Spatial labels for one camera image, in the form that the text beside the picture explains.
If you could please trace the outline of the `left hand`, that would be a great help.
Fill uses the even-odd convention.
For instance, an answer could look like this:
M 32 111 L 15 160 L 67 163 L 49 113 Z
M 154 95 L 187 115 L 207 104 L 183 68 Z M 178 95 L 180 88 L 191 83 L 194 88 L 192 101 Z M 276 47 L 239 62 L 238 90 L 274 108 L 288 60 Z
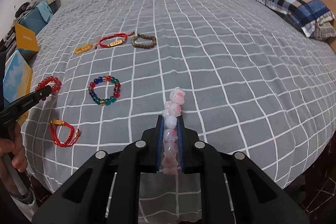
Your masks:
M 10 140 L 1 138 L 1 180 L 4 183 L 7 191 L 14 197 L 22 199 L 23 196 L 19 193 L 15 182 L 8 173 L 6 166 L 4 165 L 2 156 L 6 153 L 12 153 L 14 155 L 11 160 L 12 166 L 20 173 L 23 173 L 27 169 L 27 158 L 25 152 L 25 146 L 22 141 L 21 127 L 15 123 L 9 128 Z

